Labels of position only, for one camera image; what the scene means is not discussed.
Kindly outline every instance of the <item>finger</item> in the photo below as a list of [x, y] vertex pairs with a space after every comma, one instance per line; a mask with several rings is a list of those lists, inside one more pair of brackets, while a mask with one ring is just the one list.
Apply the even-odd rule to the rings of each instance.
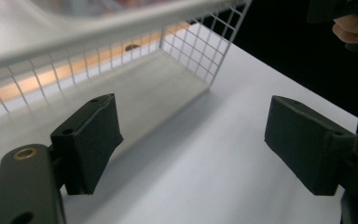
[[333, 33], [345, 43], [358, 44], [358, 34], [348, 32], [337, 24], [333, 25]]
[[335, 19], [334, 22], [344, 31], [358, 34], [358, 15], [351, 14], [348, 16]]

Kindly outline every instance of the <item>metal wire grid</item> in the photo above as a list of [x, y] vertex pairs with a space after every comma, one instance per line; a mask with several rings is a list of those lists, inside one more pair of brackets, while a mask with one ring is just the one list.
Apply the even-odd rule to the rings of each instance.
[[112, 36], [0, 68], [0, 116], [163, 49], [213, 83], [247, 10], [246, 5], [204, 12], [199, 18], [116, 41]]

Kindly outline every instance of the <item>white wire basket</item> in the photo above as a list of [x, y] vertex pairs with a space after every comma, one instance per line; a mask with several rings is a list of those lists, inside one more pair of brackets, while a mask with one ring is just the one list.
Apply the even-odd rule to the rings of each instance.
[[0, 1], [0, 160], [88, 100], [117, 99], [112, 160], [207, 92], [250, 0], [183, 0], [98, 18]]

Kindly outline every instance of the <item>white table surface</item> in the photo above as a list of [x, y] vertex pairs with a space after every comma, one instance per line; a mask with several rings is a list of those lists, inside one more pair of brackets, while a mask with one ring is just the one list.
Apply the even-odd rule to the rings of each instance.
[[64, 198], [68, 223], [338, 224], [264, 142], [272, 95], [354, 132], [358, 119], [232, 46], [210, 92], [114, 160], [92, 196]]

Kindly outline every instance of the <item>human hand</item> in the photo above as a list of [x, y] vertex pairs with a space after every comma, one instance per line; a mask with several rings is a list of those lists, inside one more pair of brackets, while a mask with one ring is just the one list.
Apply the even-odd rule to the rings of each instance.
[[335, 19], [333, 33], [343, 42], [349, 44], [358, 44], [358, 15], [351, 14], [348, 16]]

